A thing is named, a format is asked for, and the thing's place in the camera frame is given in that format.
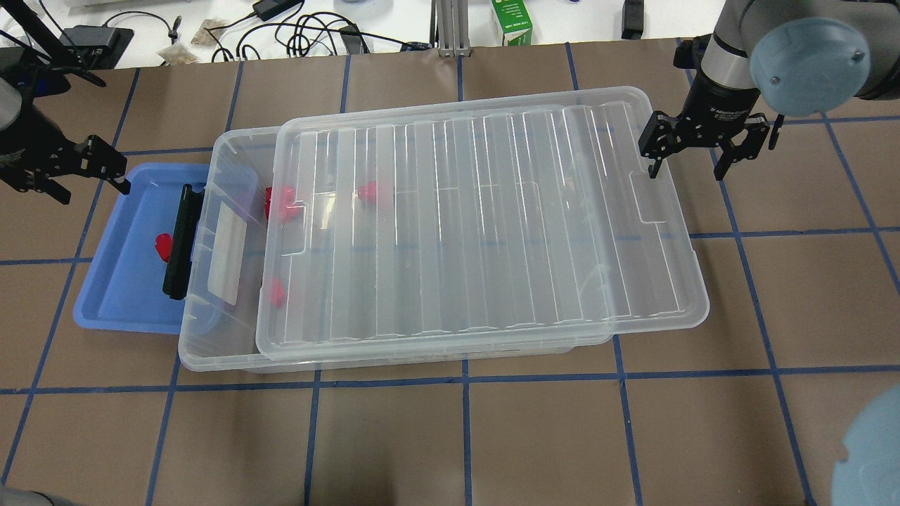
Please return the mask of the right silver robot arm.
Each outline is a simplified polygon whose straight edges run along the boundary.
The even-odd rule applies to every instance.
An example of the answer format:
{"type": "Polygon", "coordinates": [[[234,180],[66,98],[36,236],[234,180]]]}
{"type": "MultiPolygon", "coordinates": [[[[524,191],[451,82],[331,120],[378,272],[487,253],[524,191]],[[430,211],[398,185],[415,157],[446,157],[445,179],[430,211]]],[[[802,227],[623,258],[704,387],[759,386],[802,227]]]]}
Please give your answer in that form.
{"type": "Polygon", "coordinates": [[[714,31],[679,44],[673,65],[694,70],[682,110],[655,111],[638,141],[656,177],[686,148],[718,148],[714,178],[775,148],[786,117],[853,98],[896,100],[896,1],[727,1],[714,31]]]}

